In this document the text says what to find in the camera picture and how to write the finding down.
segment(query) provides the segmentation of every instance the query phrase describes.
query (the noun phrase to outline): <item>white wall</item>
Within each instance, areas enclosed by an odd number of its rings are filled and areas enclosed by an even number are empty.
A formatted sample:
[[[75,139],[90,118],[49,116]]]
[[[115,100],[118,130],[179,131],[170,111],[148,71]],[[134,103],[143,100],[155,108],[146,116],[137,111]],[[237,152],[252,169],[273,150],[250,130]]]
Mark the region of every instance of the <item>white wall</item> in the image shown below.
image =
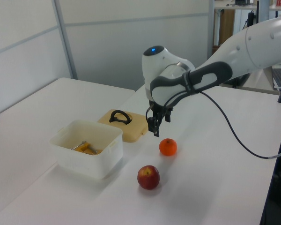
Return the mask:
[[[70,77],[51,0],[0,0],[0,112]]]
[[[195,66],[208,57],[213,0],[56,2],[79,80],[137,90],[144,84],[142,54],[153,45]]]

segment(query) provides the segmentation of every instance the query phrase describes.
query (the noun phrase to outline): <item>white plastic container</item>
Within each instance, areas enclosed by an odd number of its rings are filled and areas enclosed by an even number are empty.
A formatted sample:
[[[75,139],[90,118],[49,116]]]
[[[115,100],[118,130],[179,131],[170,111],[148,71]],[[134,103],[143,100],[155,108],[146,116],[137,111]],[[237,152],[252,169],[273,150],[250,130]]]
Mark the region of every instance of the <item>white plastic container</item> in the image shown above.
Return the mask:
[[[87,176],[102,179],[123,156],[122,130],[85,120],[75,120],[62,128],[50,141],[60,166]],[[71,150],[87,141],[98,150],[98,155]]]

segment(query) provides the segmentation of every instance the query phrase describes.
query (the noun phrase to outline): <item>orange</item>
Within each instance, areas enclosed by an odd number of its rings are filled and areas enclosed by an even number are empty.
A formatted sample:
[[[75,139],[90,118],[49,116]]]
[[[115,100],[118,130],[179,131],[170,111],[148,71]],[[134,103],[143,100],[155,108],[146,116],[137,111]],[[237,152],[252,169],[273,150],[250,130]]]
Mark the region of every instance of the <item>orange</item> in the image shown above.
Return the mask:
[[[159,150],[165,156],[172,156],[177,152],[177,143],[170,138],[163,139],[159,144]]]

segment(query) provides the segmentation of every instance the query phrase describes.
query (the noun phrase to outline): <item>white table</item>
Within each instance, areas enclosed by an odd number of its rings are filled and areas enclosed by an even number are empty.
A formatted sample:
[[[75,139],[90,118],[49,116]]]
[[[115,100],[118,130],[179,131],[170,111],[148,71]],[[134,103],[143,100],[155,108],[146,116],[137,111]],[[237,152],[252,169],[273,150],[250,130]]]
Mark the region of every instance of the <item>white table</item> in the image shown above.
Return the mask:
[[[97,121],[133,90],[61,78],[0,114],[0,211],[55,162],[49,140],[76,119]]]
[[[222,106],[249,149],[264,156],[277,154],[277,96],[224,87],[206,93]],[[147,107],[142,87],[119,109],[144,114]],[[162,123],[159,138],[147,133],[138,142],[124,143],[123,159],[103,180],[54,164],[0,212],[0,224],[258,225],[275,160],[244,150],[216,106],[201,94],[183,99],[171,119]],[[159,142],[166,137],[178,143],[174,157],[159,153]],[[155,190],[137,183],[144,165],[160,172]]]

